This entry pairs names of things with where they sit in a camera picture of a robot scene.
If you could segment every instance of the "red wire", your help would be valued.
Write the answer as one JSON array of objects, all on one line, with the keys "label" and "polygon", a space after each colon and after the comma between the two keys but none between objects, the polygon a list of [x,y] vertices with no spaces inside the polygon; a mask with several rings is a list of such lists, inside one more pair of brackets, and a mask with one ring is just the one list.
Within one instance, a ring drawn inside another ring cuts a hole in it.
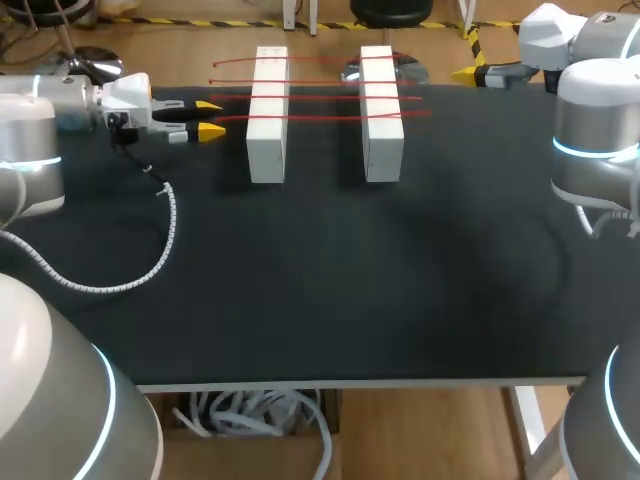
[{"label": "red wire", "polygon": [[[364,57],[365,60],[382,60],[385,58],[400,58],[406,57],[406,53],[394,53],[393,55],[381,55],[378,57]],[[252,62],[256,60],[293,60],[295,62],[318,62],[318,63],[345,63],[353,60],[354,57],[334,57],[334,56],[318,56],[318,57],[247,57],[247,58],[232,58],[230,60],[220,60],[219,62],[213,62],[213,66],[224,65],[225,63],[236,62]]]},{"label": "red wire", "polygon": [[356,80],[353,82],[341,82],[339,80],[219,80],[209,79],[209,83],[300,83],[303,85],[364,85],[364,84],[389,84],[389,85],[417,85],[408,80]]},{"label": "red wire", "polygon": [[217,99],[252,99],[252,98],[288,98],[290,100],[422,100],[422,97],[384,96],[371,97],[366,95],[238,95],[235,93],[218,93],[211,95],[211,100]]},{"label": "red wire", "polygon": [[412,110],[409,112],[399,113],[382,113],[380,115],[364,115],[364,116],[312,116],[312,115],[234,115],[229,117],[216,117],[216,123],[233,120],[253,120],[253,119],[286,119],[308,122],[354,122],[365,120],[367,118],[386,118],[386,117],[426,117],[431,115],[431,110]]}]

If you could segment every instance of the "black stool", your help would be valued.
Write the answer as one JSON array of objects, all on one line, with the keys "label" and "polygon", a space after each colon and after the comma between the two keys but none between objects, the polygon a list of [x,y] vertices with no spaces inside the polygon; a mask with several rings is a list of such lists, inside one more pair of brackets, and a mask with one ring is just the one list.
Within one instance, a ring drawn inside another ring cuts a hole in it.
[{"label": "black stool", "polygon": [[[351,0],[351,11],[358,21],[369,28],[382,29],[382,43],[390,46],[392,29],[417,27],[429,18],[432,9],[433,0]],[[427,69],[415,58],[402,55],[393,61],[398,80],[429,82]],[[359,80],[360,58],[347,63],[340,77],[344,82]]]},{"label": "black stool", "polygon": [[69,24],[94,8],[94,0],[0,0],[16,22],[34,28],[54,28],[62,51],[40,65],[35,73],[46,75],[86,75],[94,85],[120,78],[124,67],[110,50],[99,47],[75,48]]}]

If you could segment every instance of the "black table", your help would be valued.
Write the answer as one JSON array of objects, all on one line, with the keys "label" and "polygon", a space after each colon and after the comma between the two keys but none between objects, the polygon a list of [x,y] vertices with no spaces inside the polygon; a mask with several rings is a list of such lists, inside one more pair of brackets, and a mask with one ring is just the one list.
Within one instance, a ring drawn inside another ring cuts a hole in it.
[{"label": "black table", "polygon": [[[589,240],[553,195],[554,97],[538,86],[403,93],[424,96],[406,108],[433,115],[406,120],[398,184],[364,182],[359,123],[292,123],[283,186],[251,185],[240,122],[206,146],[144,140],[135,153],[179,201],[175,251],[158,277],[122,295],[79,294],[7,244],[0,271],[139,385],[586,374],[636,321],[640,252],[615,225]],[[219,103],[227,114],[248,108]],[[295,102],[291,112],[351,115],[357,104]],[[65,137],[62,153],[65,207],[12,230],[75,281],[137,278],[163,247],[166,200],[104,131]]]}]

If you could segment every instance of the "white foam block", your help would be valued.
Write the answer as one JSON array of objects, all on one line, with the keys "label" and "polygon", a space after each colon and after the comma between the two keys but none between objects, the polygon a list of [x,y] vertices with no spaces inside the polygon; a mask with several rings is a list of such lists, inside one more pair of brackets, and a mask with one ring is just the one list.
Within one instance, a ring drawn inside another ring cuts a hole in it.
[{"label": "white foam block", "polygon": [[[390,83],[361,83],[360,95],[366,97],[395,97],[393,99],[362,99],[363,116],[400,113],[396,73],[389,46],[362,47],[360,50],[360,80]],[[397,182],[400,180],[404,129],[402,118],[368,118],[362,120],[364,170],[368,182]]]},{"label": "white foam block", "polygon": [[[283,57],[256,60],[251,95],[289,95],[287,47],[258,47],[256,57]],[[283,83],[264,83],[278,80]],[[288,115],[288,98],[252,98],[249,115]],[[287,120],[281,118],[250,119],[247,125],[247,151],[253,183],[283,183],[287,153]]]}]

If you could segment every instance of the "yellow and black hazard tape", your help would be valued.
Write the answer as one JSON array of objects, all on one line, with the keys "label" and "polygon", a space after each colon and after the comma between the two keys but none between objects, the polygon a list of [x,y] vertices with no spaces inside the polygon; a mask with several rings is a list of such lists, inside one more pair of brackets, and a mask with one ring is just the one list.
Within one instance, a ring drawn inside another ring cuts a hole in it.
[{"label": "yellow and black hazard tape", "polygon": [[[173,20],[169,18],[153,18],[153,17],[118,17],[118,18],[101,18],[101,23],[136,23],[143,25],[179,25],[204,28],[283,28],[283,23],[279,21],[259,22],[239,22],[239,21],[221,21],[221,20]],[[520,22],[475,22],[473,27],[508,27],[515,28]],[[309,28],[308,23],[296,22],[296,28]],[[360,23],[354,22],[322,22],[317,24],[318,30],[380,30],[379,28],[367,27]],[[411,28],[452,28],[461,29],[461,23],[453,22],[422,22]]]},{"label": "yellow and black hazard tape", "polygon": [[485,65],[487,61],[484,58],[484,53],[482,53],[482,48],[480,48],[478,27],[473,26],[469,29],[469,32],[467,32],[467,39],[469,40],[469,45],[471,45],[471,53],[473,53],[473,59],[476,62],[476,67]]}]

